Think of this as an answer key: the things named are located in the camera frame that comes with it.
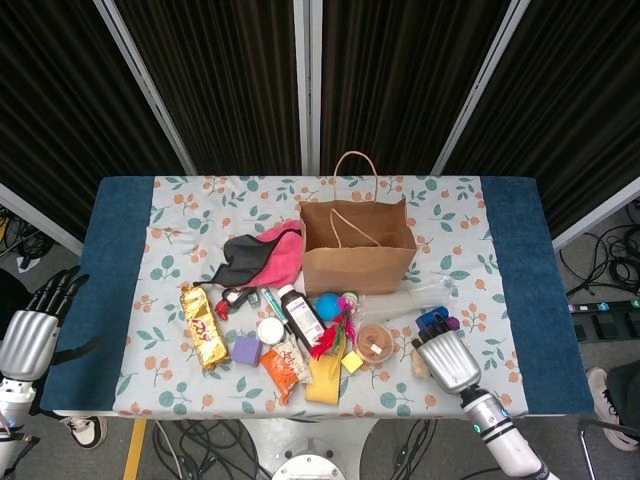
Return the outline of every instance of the shoe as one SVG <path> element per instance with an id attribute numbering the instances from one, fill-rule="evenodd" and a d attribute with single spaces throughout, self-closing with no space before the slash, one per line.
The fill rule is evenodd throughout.
<path id="1" fill-rule="evenodd" d="M 616 407 L 611 401 L 611 394 L 607 387 L 607 372 L 599 367 L 592 368 L 587 372 L 587 382 L 589 390 L 591 390 L 591 396 L 593 396 L 595 412 L 598 418 L 606 423 L 620 425 L 620 417 L 618 417 Z M 624 433 L 609 430 L 608 428 L 603 428 L 602 430 L 609 443 L 618 450 L 633 452 L 638 449 L 638 442 Z"/>
<path id="2" fill-rule="evenodd" d="M 71 431 L 71 436 L 82 448 L 96 448 L 107 438 L 104 417 L 66 417 L 60 420 Z"/>

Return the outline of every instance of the pink cloth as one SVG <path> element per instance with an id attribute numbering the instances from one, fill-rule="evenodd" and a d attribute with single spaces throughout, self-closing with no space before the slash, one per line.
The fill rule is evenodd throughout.
<path id="1" fill-rule="evenodd" d="M 285 233 L 276 248 L 271 252 L 269 261 L 246 286 L 247 287 L 284 287 L 293 284 L 302 268 L 302 235 L 298 220 L 287 220 L 282 225 L 270 228 L 256 238 L 261 242 L 276 239 L 283 230 L 294 229 L 298 232 Z"/>

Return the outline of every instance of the blue ball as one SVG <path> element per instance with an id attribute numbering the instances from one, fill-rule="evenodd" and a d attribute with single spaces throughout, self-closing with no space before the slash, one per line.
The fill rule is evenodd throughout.
<path id="1" fill-rule="evenodd" d="M 316 301 L 316 312 L 323 322 L 331 322 L 342 310 L 338 305 L 340 295 L 336 293 L 323 293 Z"/>

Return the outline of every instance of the table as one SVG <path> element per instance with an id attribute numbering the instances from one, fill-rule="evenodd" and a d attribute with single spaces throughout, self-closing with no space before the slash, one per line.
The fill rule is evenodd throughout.
<path id="1" fill-rule="evenodd" d="M 206 278 L 215 270 L 221 258 L 220 232 L 227 236 L 259 232 L 274 219 L 284 220 L 282 212 L 293 216 L 299 198 L 328 200 L 331 180 L 105 179 L 81 262 L 91 281 L 76 298 L 60 348 L 72 348 L 94 335 L 103 341 L 89 355 L 52 368 L 43 408 L 154 418 L 459 416 L 456 399 L 447 398 L 432 381 L 411 376 L 406 354 L 415 326 L 410 317 L 390 325 L 399 346 L 392 362 L 353 377 L 343 373 L 338 407 L 305 404 L 300 391 L 290 406 L 280 407 L 273 396 L 276 389 L 260 368 L 231 365 L 203 376 L 195 358 L 188 359 L 189 339 L 180 338 L 184 328 L 174 328 L 181 322 L 179 288 L 197 280 L 194 273 Z M 368 199 L 372 182 L 372 177 L 341 177 L 338 194 L 354 201 Z M 380 177 L 379 186 L 381 201 L 405 195 L 409 202 L 408 221 L 419 252 L 406 282 L 419 284 L 424 272 L 456 279 L 458 292 L 451 310 L 466 320 L 463 330 L 484 368 L 483 386 L 501 396 L 513 414 L 591 411 L 535 182 L 393 176 Z M 171 197 L 161 196 L 162 191 Z M 156 202 L 166 198 L 172 203 Z M 202 237 L 214 241 L 203 246 Z M 166 245 L 158 247 L 160 241 Z M 163 284 L 158 290 L 161 296 L 146 292 L 152 281 Z M 156 323 L 159 316 L 150 315 L 156 312 L 162 326 Z M 233 331 L 249 334 L 258 320 L 244 318 L 234 324 L 233 319 L 222 325 L 228 341 Z M 148 328 L 140 327 L 145 321 Z M 170 345 L 177 351 L 167 349 Z M 136 368 L 122 368 L 135 362 Z"/>

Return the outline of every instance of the paper bag handle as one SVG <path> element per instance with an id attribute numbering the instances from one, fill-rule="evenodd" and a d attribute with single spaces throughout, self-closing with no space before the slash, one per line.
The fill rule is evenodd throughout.
<path id="1" fill-rule="evenodd" d="M 378 172 L 376 172 L 376 167 L 373 165 L 373 162 L 371 161 L 371 159 L 367 157 L 364 153 L 358 152 L 357 150 L 349 150 L 348 152 L 344 152 L 340 157 L 340 160 L 338 160 L 338 163 L 336 163 L 336 168 L 333 171 L 333 199 L 334 200 L 338 199 L 338 192 L 336 191 L 336 183 L 337 183 L 336 177 L 338 176 L 338 169 L 340 168 L 340 164 L 345 159 L 345 157 L 348 157 L 349 155 L 360 155 L 367 162 L 369 162 L 369 165 L 371 166 L 371 170 L 373 170 L 373 175 L 374 177 L 376 177 L 376 188 L 373 194 L 373 201 L 377 202 L 378 201 Z"/>
<path id="2" fill-rule="evenodd" d="M 358 232 L 359 234 L 361 234 L 363 237 L 365 237 L 368 240 L 371 240 L 373 243 L 375 243 L 377 246 L 381 247 L 382 245 L 380 245 L 380 243 L 375 239 L 370 237 L 369 235 L 367 235 L 366 233 L 364 233 L 362 230 L 360 230 L 358 227 L 356 227 L 353 223 L 351 223 L 349 220 L 347 220 L 346 218 L 344 218 L 342 215 L 340 215 L 335 208 L 331 209 L 331 213 L 329 214 L 329 220 L 331 221 L 331 229 L 333 230 L 333 234 L 336 236 L 336 240 L 338 240 L 338 248 L 342 248 L 342 242 L 340 241 L 340 237 L 338 236 L 338 232 L 336 231 L 336 226 L 335 223 L 333 222 L 333 214 L 336 214 L 336 216 L 342 220 L 344 223 L 346 223 L 347 225 L 349 225 L 351 228 L 353 228 L 356 232 Z"/>

